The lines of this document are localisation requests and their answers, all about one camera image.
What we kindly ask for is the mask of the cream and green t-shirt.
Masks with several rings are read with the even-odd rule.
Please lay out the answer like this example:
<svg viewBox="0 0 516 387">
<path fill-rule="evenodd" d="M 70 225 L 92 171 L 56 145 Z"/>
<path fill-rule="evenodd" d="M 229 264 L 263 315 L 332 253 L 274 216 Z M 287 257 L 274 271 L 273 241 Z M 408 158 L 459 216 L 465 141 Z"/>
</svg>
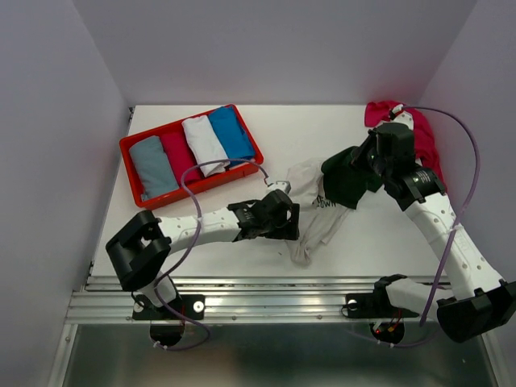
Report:
<svg viewBox="0 0 516 387">
<path fill-rule="evenodd" d="M 295 264 L 309 265 L 314 252 L 330 243 L 365 193 L 382 187 L 376 174 L 351 166 L 354 150 L 349 147 L 328 159 L 312 158 L 289 168 L 289 196 L 300 206 L 299 237 L 286 243 Z"/>
</svg>

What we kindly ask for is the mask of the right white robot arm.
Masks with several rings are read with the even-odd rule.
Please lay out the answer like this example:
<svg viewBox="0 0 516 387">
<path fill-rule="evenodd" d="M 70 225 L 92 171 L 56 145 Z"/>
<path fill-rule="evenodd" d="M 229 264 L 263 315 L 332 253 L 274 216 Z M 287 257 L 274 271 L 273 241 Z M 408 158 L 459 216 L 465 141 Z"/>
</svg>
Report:
<svg viewBox="0 0 516 387">
<path fill-rule="evenodd" d="M 368 131 L 354 151 L 352 166 L 375 173 L 387 194 L 420 230 L 439 259 L 439 280 L 423 285 L 405 275 L 382 277 L 372 292 L 348 296 L 350 318 L 432 319 L 456 343 L 506 324 L 515 312 L 515 283 L 506 281 L 480 253 L 452 209 L 432 169 L 416 161 L 414 132 L 403 123 L 382 123 Z"/>
</svg>

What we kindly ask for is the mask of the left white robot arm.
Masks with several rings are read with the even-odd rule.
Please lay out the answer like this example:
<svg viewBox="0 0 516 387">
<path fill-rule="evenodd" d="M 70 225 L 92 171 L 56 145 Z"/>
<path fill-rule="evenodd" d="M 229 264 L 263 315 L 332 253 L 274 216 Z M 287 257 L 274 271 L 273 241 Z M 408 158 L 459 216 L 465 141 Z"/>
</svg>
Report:
<svg viewBox="0 0 516 387">
<path fill-rule="evenodd" d="M 256 238 L 294 241 L 299 237 L 299 214 L 299 204 L 280 189 L 260 200 L 232 203 L 195 216 L 157 218 L 143 210 L 106 243 L 106 252 L 122 289 L 140 294 L 135 320 L 200 321 L 205 298 L 178 293 L 161 269 L 166 258 L 208 243 Z"/>
</svg>

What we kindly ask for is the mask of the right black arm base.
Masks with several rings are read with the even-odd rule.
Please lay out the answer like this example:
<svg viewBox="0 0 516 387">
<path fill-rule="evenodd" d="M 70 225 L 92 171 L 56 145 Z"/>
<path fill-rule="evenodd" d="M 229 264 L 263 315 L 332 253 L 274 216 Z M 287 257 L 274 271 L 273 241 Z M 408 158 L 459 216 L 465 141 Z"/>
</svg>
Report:
<svg viewBox="0 0 516 387">
<path fill-rule="evenodd" d="M 394 306 L 387 294 L 387 286 L 396 281 L 406 279 L 407 276 L 395 274 L 381 277 L 374 283 L 373 289 L 368 293 L 349 293 L 346 302 L 341 308 L 341 314 L 349 318 L 416 318 L 418 314 L 400 307 Z"/>
</svg>

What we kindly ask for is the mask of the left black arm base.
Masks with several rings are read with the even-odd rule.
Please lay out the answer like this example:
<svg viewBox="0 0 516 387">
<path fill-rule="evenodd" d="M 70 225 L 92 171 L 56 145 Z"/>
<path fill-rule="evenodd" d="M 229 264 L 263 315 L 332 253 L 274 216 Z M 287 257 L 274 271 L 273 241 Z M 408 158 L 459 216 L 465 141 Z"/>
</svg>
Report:
<svg viewBox="0 0 516 387">
<path fill-rule="evenodd" d="M 164 306 L 154 306 L 143 294 L 137 294 L 133 298 L 132 318 L 135 321 L 179 320 Z M 182 294 L 179 298 L 171 301 L 169 306 L 187 318 L 200 321 L 204 319 L 206 297 L 201 294 Z"/>
</svg>

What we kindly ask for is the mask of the magenta crumpled t-shirt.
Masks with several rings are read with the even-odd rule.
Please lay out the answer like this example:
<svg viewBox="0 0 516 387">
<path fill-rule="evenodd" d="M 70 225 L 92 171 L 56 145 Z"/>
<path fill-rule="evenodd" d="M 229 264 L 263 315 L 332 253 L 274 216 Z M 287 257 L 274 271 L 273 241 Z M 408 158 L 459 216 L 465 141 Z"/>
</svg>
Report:
<svg viewBox="0 0 516 387">
<path fill-rule="evenodd" d="M 364 125 L 376 127 L 380 122 L 389 121 L 389 112 L 400 105 L 400 102 L 387 100 L 380 102 L 369 102 L 365 107 Z M 433 170 L 437 177 L 444 181 L 440 166 L 439 153 L 435 146 L 435 137 L 427 118 L 413 108 L 403 110 L 403 113 L 411 115 L 414 121 L 414 146 L 415 155 L 420 159 L 422 166 Z"/>
</svg>

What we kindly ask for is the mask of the white rolled t-shirt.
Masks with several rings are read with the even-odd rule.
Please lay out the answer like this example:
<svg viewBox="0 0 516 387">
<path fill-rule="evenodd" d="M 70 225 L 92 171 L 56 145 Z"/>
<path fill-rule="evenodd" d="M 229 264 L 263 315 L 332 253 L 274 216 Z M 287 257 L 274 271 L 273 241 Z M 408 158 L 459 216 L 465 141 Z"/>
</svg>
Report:
<svg viewBox="0 0 516 387">
<path fill-rule="evenodd" d="M 187 144 L 204 177 L 224 173 L 228 156 L 206 115 L 189 118 L 181 123 Z"/>
</svg>

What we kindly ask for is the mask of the blue rolled t-shirt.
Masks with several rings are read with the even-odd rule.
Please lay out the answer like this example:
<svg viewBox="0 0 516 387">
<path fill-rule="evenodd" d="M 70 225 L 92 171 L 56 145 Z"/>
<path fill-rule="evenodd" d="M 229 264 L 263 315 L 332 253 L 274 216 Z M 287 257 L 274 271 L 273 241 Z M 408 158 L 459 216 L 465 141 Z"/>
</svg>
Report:
<svg viewBox="0 0 516 387">
<path fill-rule="evenodd" d="M 215 160 L 253 159 L 256 155 L 247 132 L 232 107 L 220 107 L 208 115 L 213 130 L 211 155 Z"/>
</svg>

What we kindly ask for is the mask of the magenta rolled t-shirt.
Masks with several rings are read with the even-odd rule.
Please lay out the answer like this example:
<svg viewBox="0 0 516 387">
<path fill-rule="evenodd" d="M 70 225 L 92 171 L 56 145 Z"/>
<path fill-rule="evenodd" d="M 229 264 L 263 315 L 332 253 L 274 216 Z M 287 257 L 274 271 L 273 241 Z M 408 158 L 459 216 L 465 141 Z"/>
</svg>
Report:
<svg viewBox="0 0 516 387">
<path fill-rule="evenodd" d="M 169 159 L 177 184 L 181 184 L 183 173 L 197 164 L 187 144 L 183 131 L 171 131 L 160 137 L 164 152 Z"/>
</svg>

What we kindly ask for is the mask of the grey rolled t-shirt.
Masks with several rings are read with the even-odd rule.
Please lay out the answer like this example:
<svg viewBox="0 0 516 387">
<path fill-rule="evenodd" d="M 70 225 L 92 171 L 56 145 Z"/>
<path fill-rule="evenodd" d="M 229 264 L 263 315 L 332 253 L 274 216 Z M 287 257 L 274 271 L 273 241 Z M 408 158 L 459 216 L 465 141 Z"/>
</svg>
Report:
<svg viewBox="0 0 516 387">
<path fill-rule="evenodd" d="M 158 136 L 150 136 L 129 149 L 132 162 L 143 186 L 144 201 L 158 198 L 179 188 L 167 154 Z"/>
</svg>

